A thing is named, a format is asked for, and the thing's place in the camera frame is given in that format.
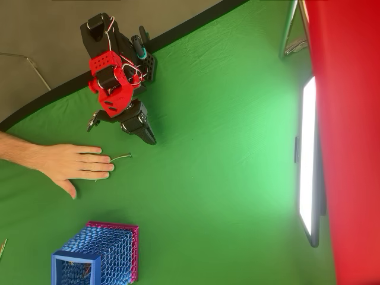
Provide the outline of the bare human hand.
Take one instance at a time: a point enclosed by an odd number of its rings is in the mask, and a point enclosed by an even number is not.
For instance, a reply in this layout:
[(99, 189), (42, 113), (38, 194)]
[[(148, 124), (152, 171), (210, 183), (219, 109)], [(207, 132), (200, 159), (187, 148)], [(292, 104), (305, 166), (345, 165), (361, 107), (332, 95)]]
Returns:
[(72, 179), (106, 179), (114, 170), (110, 157), (102, 155), (101, 148), (71, 144), (39, 146), (33, 165), (72, 199), (77, 197)]

